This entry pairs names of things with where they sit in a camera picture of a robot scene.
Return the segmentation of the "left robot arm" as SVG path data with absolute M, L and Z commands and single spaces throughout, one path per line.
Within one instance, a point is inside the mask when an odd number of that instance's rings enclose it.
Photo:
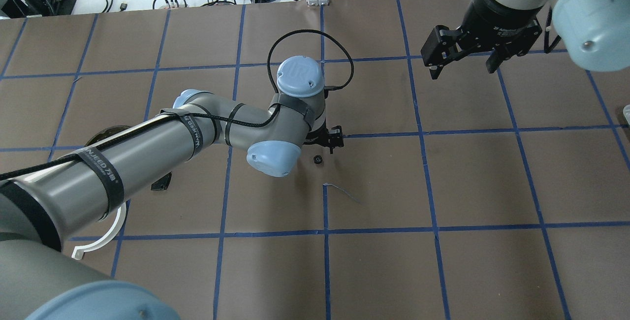
M 268 109 L 185 90 L 155 118 L 60 158 L 1 175 L 3 320 L 177 320 L 143 287 L 115 280 L 62 253 L 63 242 L 103 221 L 133 195 L 214 143 L 246 151 L 268 176 L 285 177 L 302 146 L 344 143 L 328 133 L 320 64 L 284 60 Z

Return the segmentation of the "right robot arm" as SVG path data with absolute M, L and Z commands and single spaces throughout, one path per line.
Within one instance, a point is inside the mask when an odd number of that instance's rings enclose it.
M 629 67 L 630 0 L 471 0 L 456 29 L 435 26 L 421 48 L 432 79 L 473 53 L 490 52 L 489 73 L 524 56 L 548 27 L 580 68 L 612 72 Z

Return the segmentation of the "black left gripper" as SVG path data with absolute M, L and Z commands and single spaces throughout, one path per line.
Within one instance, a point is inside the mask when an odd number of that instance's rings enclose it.
M 324 122 L 320 128 L 309 132 L 305 138 L 305 145 L 319 145 L 328 147 L 329 154 L 334 154 L 334 149 L 344 144 L 344 133 L 341 126 L 328 129 Z

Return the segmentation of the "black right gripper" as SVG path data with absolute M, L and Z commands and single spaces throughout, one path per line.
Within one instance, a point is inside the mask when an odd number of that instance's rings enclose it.
M 486 61 L 492 74 L 502 62 L 529 53 L 541 33 L 534 9 L 513 9 L 496 0 L 472 0 L 459 29 L 435 26 L 421 48 L 424 66 L 436 80 L 444 66 L 462 59 L 466 52 L 493 50 Z

